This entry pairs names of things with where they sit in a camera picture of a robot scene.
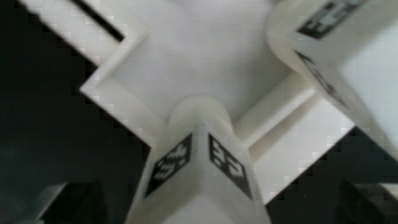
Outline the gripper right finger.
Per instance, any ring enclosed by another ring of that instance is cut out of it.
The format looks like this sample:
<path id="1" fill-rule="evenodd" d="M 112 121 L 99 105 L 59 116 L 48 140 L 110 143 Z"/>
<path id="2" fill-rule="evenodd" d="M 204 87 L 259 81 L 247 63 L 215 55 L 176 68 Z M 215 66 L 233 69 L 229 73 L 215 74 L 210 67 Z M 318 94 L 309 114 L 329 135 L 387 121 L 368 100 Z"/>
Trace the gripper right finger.
<path id="1" fill-rule="evenodd" d="M 336 224 L 398 224 L 398 183 L 341 181 Z"/>

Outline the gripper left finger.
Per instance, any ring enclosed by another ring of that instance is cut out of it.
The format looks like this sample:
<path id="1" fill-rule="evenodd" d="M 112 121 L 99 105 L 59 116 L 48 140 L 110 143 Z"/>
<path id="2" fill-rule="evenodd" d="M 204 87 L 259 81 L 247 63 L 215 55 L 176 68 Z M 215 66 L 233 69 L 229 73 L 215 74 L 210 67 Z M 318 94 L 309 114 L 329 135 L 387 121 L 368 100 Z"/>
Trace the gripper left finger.
<path id="1" fill-rule="evenodd" d="M 48 186 L 11 224 L 108 224 L 101 182 L 66 182 Z"/>

